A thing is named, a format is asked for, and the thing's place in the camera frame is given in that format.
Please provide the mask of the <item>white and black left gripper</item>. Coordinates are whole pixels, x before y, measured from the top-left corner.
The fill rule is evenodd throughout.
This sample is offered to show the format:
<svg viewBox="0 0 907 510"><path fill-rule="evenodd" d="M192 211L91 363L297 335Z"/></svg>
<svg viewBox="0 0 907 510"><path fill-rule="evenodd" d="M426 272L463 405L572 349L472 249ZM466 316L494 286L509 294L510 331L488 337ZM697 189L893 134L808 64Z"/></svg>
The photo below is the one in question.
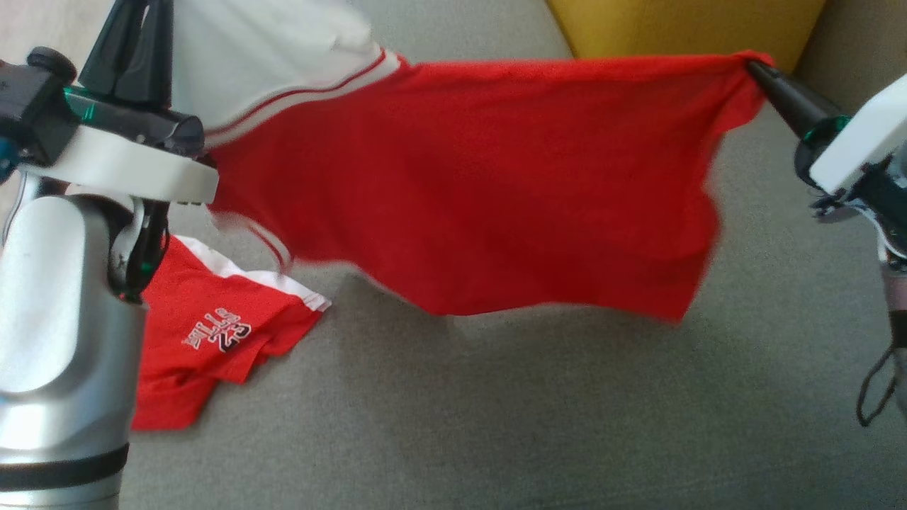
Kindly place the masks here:
<svg viewBox="0 0 907 510"><path fill-rule="evenodd" d="M79 127L54 165L23 157L20 172L146 200L213 203L218 171L204 161L197 116L99 97L171 107L173 16L173 0L114 0L79 75L83 88L64 91Z"/></svg>

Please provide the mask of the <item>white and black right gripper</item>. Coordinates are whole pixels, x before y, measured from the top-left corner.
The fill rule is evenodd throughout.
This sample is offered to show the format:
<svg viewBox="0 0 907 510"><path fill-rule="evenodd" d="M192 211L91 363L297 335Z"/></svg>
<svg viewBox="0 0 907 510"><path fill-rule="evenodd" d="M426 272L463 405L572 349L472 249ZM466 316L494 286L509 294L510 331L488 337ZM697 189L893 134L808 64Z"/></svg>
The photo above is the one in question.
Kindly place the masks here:
<svg viewBox="0 0 907 510"><path fill-rule="evenodd" d="M749 60L746 70L801 141L794 155L801 181L829 195L848 195L866 168L907 142L907 72L851 116L803 81Z"/></svg>

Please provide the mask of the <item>red shirt with white sleeves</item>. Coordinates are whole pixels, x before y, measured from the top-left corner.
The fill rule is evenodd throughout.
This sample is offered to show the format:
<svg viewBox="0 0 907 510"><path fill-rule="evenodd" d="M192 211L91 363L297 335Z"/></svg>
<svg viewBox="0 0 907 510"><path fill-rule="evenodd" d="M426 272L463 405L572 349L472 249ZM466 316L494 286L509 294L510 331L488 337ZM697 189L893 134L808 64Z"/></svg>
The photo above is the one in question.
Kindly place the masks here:
<svg viewBox="0 0 907 510"><path fill-rule="evenodd" d="M719 236L707 174L762 108L745 66L771 62L408 62L345 0L173 9L173 107L204 124L214 219L434 315L683 319Z"/></svg>

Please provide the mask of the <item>red printed shorts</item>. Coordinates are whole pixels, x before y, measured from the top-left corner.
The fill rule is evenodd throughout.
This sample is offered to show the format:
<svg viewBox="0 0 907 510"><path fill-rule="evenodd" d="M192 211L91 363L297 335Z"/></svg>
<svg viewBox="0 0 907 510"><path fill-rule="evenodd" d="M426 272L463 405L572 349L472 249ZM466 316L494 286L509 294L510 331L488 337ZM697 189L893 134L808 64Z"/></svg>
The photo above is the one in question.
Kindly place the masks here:
<svg viewBox="0 0 907 510"><path fill-rule="evenodd" d="M243 271L191 237L171 238L146 288L134 431L187 429L217 385L242 385L284 356L327 310L321 294L273 271Z"/></svg>

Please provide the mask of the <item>yellow cushion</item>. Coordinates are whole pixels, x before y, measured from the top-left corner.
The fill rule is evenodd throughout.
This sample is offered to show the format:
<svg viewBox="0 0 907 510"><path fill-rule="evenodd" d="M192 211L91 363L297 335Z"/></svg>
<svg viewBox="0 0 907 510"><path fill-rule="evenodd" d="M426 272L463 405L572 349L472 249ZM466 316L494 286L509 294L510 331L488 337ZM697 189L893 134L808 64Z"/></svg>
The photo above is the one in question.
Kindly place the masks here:
<svg viewBox="0 0 907 510"><path fill-rule="evenodd" d="M796 65L827 0L546 0L574 55L735 54Z"/></svg>

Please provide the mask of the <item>grey fabric sofa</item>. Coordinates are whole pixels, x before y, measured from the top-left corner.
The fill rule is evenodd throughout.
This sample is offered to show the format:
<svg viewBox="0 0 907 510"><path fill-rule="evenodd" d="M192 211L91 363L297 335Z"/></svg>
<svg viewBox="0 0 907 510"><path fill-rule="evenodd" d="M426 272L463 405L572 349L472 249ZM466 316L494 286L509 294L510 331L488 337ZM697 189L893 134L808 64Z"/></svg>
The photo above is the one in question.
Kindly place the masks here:
<svg viewBox="0 0 907 510"><path fill-rule="evenodd" d="M505 2L345 0L383 48L476 56ZM333 303L194 426L140 433L123 510L907 510L907 423L853 403L888 340L874 228L820 224L767 103L707 174L719 236L679 322L551 303L434 315L353 266L296 261ZM271 267L249 230L171 228Z"/></svg>

